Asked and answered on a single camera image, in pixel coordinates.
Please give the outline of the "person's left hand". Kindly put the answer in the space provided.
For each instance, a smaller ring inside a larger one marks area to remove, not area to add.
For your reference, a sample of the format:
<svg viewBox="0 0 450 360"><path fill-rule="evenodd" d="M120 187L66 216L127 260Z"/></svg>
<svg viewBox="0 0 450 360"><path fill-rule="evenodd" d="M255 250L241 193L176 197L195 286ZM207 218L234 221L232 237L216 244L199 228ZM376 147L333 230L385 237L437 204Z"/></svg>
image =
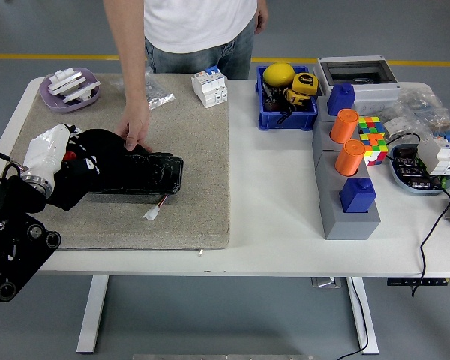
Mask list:
<svg viewBox="0 0 450 360"><path fill-rule="evenodd" d="M258 35L264 32L269 21L269 9L266 0L256 1L256 13L254 16L255 29L254 34Z"/></svg>

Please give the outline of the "person's right hand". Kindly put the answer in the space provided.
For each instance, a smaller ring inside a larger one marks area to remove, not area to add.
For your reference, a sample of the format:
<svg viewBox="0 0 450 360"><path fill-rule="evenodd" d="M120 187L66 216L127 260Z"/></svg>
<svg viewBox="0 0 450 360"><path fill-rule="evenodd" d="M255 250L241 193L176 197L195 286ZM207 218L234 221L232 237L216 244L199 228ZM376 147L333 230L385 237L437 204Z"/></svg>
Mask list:
<svg viewBox="0 0 450 360"><path fill-rule="evenodd" d="M149 130L150 109L146 100L126 101L121 119L114 132L124 140L124 147L132 152L137 146L149 150L146 137Z"/></svg>

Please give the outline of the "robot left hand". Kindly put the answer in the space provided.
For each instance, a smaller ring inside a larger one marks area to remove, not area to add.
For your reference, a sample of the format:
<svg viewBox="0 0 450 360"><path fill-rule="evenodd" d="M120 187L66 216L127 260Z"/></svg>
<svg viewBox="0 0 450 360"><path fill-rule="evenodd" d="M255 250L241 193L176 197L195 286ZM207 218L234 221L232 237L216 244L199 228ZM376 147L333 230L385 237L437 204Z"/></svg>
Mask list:
<svg viewBox="0 0 450 360"><path fill-rule="evenodd" d="M98 176L100 170L91 155L79 155L68 146L84 132L74 125L59 124L38 135L28 146L21 179L51 182L58 179L75 179L79 176Z"/></svg>

